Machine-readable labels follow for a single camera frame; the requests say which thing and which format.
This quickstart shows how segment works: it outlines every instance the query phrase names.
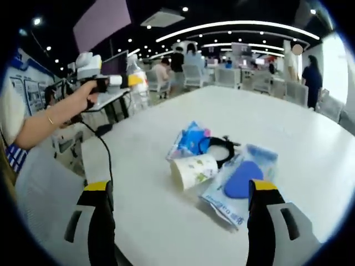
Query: white sleeve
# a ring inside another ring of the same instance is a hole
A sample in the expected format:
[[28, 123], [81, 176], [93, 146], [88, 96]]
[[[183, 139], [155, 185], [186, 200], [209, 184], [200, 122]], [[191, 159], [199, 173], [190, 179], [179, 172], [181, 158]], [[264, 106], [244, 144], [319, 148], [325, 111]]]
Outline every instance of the white sleeve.
[[22, 128], [25, 109], [22, 97], [6, 77], [0, 90], [0, 128], [8, 145], [15, 141]]

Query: plastic bag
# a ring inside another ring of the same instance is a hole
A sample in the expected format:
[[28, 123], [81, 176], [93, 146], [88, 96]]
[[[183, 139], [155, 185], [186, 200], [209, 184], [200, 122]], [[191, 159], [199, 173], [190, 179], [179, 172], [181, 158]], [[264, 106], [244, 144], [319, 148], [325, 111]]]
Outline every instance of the plastic bag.
[[185, 130], [179, 133], [166, 159], [170, 161], [176, 158], [205, 154], [209, 148], [208, 137], [210, 135], [209, 129], [199, 126], [195, 121], [191, 122]]
[[212, 205], [218, 215], [223, 215], [234, 226], [246, 224], [249, 217], [249, 199], [228, 197], [224, 187], [236, 169], [245, 161], [254, 162], [263, 174], [263, 180], [273, 181], [278, 155], [260, 147], [247, 144], [240, 154], [226, 162], [208, 189], [200, 196]]

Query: table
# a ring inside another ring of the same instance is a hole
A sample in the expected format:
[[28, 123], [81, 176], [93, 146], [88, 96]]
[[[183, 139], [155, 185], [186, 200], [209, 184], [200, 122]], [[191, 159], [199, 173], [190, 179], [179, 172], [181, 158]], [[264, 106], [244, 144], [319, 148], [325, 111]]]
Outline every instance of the table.
[[[227, 232], [173, 186], [164, 157], [192, 120], [211, 129], [213, 136], [229, 135], [232, 141], [276, 151], [275, 185], [284, 199], [312, 221], [319, 241], [337, 229], [355, 187], [355, 137], [293, 103], [208, 86], [115, 124], [103, 137], [112, 155], [115, 242], [133, 265], [246, 263], [246, 227]], [[107, 180], [102, 143], [91, 138], [82, 149], [88, 181]]]
[[89, 110], [85, 111], [85, 112], [97, 112], [100, 111], [103, 107], [105, 107], [106, 105], [110, 105], [112, 112], [113, 112], [113, 116], [116, 122], [118, 122], [118, 117], [115, 111], [115, 107], [113, 106], [113, 102], [118, 100], [120, 101], [121, 104], [121, 108], [122, 108], [122, 112], [123, 112], [123, 116], [124, 118], [128, 118], [129, 114], [128, 114], [128, 109], [126, 106], [126, 102], [123, 98], [124, 95], [129, 93], [129, 89], [120, 89], [117, 90], [116, 93], [105, 93], [104, 95], [102, 95], [102, 100], [98, 103], [96, 103], [92, 108], [90, 108]]

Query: curved light strip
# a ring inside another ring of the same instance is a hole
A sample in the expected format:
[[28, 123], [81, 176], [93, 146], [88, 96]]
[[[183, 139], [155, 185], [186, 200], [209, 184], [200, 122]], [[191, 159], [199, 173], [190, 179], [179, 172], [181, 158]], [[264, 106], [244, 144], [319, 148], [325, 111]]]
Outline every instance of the curved light strip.
[[204, 28], [210, 28], [210, 27], [218, 27], [218, 26], [226, 26], [226, 25], [265, 25], [265, 26], [270, 26], [270, 27], [276, 27], [276, 28], [283, 28], [283, 29], [289, 29], [294, 32], [298, 32], [301, 34], [304, 34], [306, 36], [309, 36], [313, 39], [319, 40], [320, 38], [310, 32], [307, 32], [303, 29], [298, 29], [289, 25], [283, 25], [275, 22], [267, 22], [267, 21], [223, 21], [223, 22], [214, 22], [214, 23], [208, 23], [208, 24], [203, 24], [199, 26], [194, 26], [191, 28], [187, 29], [182, 29], [177, 32], [170, 33], [164, 37], [161, 37], [156, 40], [156, 42], [161, 42], [162, 40], [169, 39], [171, 37], [186, 33], [186, 32], [192, 32], [193, 30], [198, 30], [198, 29], [204, 29]]
[[269, 55], [274, 55], [276, 57], [285, 57], [283, 54], [277, 54], [273, 52], [267, 52], [267, 51], [262, 51], [262, 50], [252, 50], [253, 53], [257, 54], [269, 54]]
[[[210, 43], [210, 44], [205, 44], [202, 46], [202, 48], [208, 48], [208, 47], [218, 47], [218, 46], [231, 46], [232, 43]], [[271, 46], [267, 44], [256, 44], [256, 43], [249, 43], [247, 44], [248, 46], [252, 47], [261, 47], [261, 48], [269, 48], [269, 49], [274, 49], [274, 50], [279, 50], [279, 51], [284, 51], [285, 49], [277, 46]]]
[[[227, 34], [229, 30], [222, 30], [222, 31], [218, 31], [218, 32], [207, 32], [204, 33], [204, 35], [214, 35], [214, 34]], [[260, 35], [260, 31], [259, 30], [232, 30], [232, 33], [255, 33]], [[272, 35], [272, 36], [277, 36], [277, 37], [281, 37], [281, 38], [285, 38], [285, 39], [289, 39], [289, 40], [293, 40], [294, 37], [292, 36], [288, 36], [288, 35], [284, 35], [284, 34], [280, 34], [280, 33], [275, 33], [275, 32], [264, 32], [264, 35]], [[193, 39], [193, 38], [197, 38], [199, 37], [199, 34], [197, 35], [192, 35], [192, 36], [188, 36], [186, 37], [186, 39]], [[305, 40], [301, 40], [297, 38], [297, 42], [299, 43], [304, 43], [306, 45], [305, 50], [311, 46], [309, 42], [306, 42]]]
[[136, 54], [136, 53], [138, 53], [139, 51], [140, 51], [139, 48], [138, 48], [138, 49], [135, 49], [133, 52], [130, 52], [130, 53], [127, 55], [127, 57], [130, 57], [131, 55]]
[[156, 54], [156, 55], [153, 55], [152, 57], [150, 57], [149, 59], [154, 59], [154, 58], [157, 58], [157, 57], [161, 57], [161, 56], [164, 56], [164, 55], [167, 55], [167, 54], [172, 54], [174, 51], [168, 51], [168, 52], [163, 52], [161, 54]]

